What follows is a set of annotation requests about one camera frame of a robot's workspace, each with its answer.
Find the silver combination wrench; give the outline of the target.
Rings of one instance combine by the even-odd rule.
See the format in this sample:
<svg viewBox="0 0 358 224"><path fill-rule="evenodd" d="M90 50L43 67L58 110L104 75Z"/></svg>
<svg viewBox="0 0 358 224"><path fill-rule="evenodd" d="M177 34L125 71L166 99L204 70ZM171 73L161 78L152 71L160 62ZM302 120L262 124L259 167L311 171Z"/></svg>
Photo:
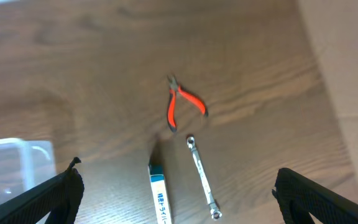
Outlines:
<svg viewBox="0 0 358 224"><path fill-rule="evenodd" d="M203 168L203 163L201 161L201 158L200 158L200 155L198 152L198 148L196 145L194 135L192 135L192 134L188 135L186 137L186 143L187 143L188 148L192 154L195 166L197 168L197 171L198 171L198 174L200 177L200 181L201 181L201 185L202 185L205 197L206 197L206 203L208 204L209 212L211 214L211 218L213 220L219 220L222 217L222 213L213 197L213 193L211 191L211 187L209 185L208 178L207 178L206 173Z"/></svg>

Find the blue white packaged tool card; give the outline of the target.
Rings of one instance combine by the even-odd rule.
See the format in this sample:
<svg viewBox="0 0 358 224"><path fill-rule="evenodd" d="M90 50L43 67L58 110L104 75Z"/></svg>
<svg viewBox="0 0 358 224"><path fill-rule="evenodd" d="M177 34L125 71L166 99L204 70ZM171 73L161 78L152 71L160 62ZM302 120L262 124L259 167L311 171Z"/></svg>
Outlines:
<svg viewBox="0 0 358 224"><path fill-rule="evenodd" d="M149 164L149 178L158 224L172 224L167 185L161 165Z"/></svg>

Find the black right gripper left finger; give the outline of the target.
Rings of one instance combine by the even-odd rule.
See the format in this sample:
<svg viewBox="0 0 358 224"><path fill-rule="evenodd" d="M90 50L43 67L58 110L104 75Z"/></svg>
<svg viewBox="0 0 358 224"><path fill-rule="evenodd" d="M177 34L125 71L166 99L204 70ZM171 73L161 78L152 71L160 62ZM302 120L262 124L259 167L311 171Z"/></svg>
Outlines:
<svg viewBox="0 0 358 224"><path fill-rule="evenodd" d="M43 217L46 223L74 223L85 191L74 168L80 162L74 157L64 172L1 204L0 224L37 223Z"/></svg>

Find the red handled pliers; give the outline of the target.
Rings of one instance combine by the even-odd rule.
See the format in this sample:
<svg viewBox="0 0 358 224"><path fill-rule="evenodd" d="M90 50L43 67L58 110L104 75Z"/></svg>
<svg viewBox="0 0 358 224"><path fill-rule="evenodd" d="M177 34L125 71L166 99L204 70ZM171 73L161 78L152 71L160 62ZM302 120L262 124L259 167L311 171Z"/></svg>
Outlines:
<svg viewBox="0 0 358 224"><path fill-rule="evenodd" d="M177 100L186 100L189 104L192 104L195 108L198 109L200 114L204 117L209 116L209 111L206 103L204 100L201 99L200 96L196 95L190 90L187 90L177 79L174 75L169 75L167 77L168 84L169 84L169 97L167 103L167 112L166 112L166 119L167 124L171 132L175 133L178 129L178 125L176 122L176 106Z"/></svg>

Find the clear plastic container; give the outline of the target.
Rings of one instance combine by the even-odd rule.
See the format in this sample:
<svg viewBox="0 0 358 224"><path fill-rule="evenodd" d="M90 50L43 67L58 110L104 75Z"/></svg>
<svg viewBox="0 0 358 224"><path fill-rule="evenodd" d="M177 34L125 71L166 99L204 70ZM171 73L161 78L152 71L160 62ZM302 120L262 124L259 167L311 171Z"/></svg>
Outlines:
<svg viewBox="0 0 358 224"><path fill-rule="evenodd" d="M0 204L57 174L50 141L0 139Z"/></svg>

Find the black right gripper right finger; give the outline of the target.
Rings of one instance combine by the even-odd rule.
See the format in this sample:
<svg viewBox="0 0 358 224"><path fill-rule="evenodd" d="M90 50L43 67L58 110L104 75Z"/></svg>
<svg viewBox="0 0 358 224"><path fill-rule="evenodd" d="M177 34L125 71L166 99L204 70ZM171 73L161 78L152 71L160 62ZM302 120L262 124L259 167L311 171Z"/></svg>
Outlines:
<svg viewBox="0 0 358 224"><path fill-rule="evenodd" d="M289 223L357 223L358 204L289 169L281 168L272 190Z"/></svg>

